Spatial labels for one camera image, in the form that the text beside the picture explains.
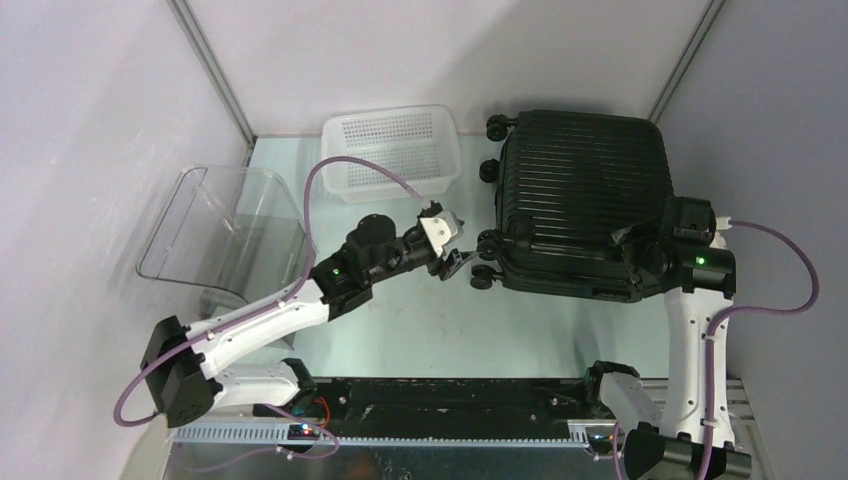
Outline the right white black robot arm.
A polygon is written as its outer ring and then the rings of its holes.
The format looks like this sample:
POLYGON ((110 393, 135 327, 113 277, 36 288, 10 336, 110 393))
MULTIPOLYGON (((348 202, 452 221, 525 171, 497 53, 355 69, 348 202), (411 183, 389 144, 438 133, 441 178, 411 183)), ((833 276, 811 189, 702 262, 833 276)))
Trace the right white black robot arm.
POLYGON ((707 200, 669 197, 656 220, 613 235, 632 283, 663 296, 669 373, 663 405, 630 366, 597 361, 581 392, 585 411, 616 421, 607 459, 620 479, 748 479, 752 456, 729 418, 725 366, 736 261, 707 200))

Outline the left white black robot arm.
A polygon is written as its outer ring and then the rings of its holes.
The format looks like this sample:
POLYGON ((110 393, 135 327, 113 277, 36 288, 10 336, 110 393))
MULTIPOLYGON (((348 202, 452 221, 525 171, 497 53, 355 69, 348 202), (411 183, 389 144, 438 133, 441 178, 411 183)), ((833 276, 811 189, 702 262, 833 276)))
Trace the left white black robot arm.
POLYGON ((379 282, 421 267, 449 279, 473 256, 449 247, 463 226, 452 211, 431 209, 397 235, 389 217, 368 215, 304 279, 219 317, 187 325, 175 316, 159 321, 141 362, 157 414, 171 429, 237 405, 269 404, 292 416, 308 414, 316 390, 301 360, 253 367, 239 367, 237 361, 274 340, 352 312, 372 299, 379 282))

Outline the black ribbed hard-shell suitcase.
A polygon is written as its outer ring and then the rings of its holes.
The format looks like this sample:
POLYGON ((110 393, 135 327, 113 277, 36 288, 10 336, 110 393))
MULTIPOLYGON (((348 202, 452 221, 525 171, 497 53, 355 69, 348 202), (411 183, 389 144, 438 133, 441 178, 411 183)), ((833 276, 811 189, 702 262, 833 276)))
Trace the black ribbed hard-shell suitcase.
POLYGON ((647 119, 558 110, 490 116, 501 143, 480 179, 495 187, 496 225, 478 236, 470 284, 635 303, 658 294, 633 280, 615 232, 658 219, 673 193, 661 131, 647 119))

